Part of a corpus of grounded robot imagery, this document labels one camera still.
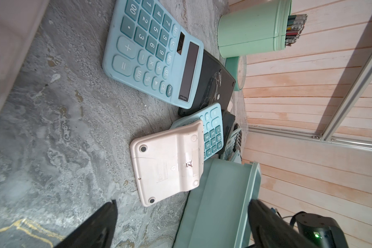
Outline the mint green storage box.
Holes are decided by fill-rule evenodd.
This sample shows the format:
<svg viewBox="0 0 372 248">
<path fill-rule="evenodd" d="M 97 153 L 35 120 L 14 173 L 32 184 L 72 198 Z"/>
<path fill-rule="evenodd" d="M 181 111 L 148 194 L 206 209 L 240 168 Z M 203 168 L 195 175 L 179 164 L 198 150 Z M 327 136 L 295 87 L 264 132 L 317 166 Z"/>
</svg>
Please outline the mint green storage box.
<svg viewBox="0 0 372 248">
<path fill-rule="evenodd" d="M 260 184 L 257 162 L 206 160 L 200 184 L 189 194 L 174 247 L 247 248 L 252 235 L 248 205 L 258 198 Z"/>
</svg>

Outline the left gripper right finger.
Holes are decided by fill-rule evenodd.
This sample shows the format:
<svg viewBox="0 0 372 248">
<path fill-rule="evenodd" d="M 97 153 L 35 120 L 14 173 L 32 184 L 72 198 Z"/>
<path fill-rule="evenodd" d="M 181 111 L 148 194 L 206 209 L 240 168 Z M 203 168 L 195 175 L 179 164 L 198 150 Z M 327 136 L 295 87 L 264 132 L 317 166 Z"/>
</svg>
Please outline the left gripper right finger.
<svg viewBox="0 0 372 248">
<path fill-rule="evenodd" d="M 248 221 L 255 242 L 252 245 L 254 248 L 315 247 L 258 199 L 252 199 L 249 203 Z"/>
</svg>

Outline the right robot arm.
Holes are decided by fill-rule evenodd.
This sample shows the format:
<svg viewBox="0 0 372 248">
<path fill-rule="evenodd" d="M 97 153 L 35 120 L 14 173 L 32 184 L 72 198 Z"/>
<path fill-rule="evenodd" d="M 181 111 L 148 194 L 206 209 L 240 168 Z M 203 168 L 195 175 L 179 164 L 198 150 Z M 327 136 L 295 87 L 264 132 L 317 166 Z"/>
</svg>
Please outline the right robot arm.
<svg viewBox="0 0 372 248">
<path fill-rule="evenodd" d="M 295 224 L 299 234 L 319 248 L 349 247 L 344 232 L 333 218 L 301 211 L 290 220 L 291 227 Z"/>
</svg>

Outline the small teal calculator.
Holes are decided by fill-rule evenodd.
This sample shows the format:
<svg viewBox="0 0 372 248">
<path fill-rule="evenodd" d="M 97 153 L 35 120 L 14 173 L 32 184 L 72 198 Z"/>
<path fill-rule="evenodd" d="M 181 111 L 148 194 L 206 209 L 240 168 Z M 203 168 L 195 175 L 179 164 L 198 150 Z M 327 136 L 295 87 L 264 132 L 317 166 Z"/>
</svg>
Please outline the small teal calculator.
<svg viewBox="0 0 372 248">
<path fill-rule="evenodd" d="M 204 160 L 207 160 L 219 152 L 224 145 L 222 109 L 219 103 L 176 120 L 170 129 L 186 126 L 198 120 L 201 120 L 204 125 Z"/>
</svg>

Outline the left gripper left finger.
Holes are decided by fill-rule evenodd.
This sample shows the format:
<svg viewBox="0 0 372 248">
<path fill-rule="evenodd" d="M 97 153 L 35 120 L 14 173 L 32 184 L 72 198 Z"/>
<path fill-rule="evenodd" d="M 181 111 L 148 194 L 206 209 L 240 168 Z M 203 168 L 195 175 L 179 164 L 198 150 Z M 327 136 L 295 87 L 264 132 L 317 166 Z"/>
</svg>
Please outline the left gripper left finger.
<svg viewBox="0 0 372 248">
<path fill-rule="evenodd" d="M 117 217 L 116 201 L 107 202 L 60 242 L 57 247 L 110 248 L 115 234 Z"/>
</svg>

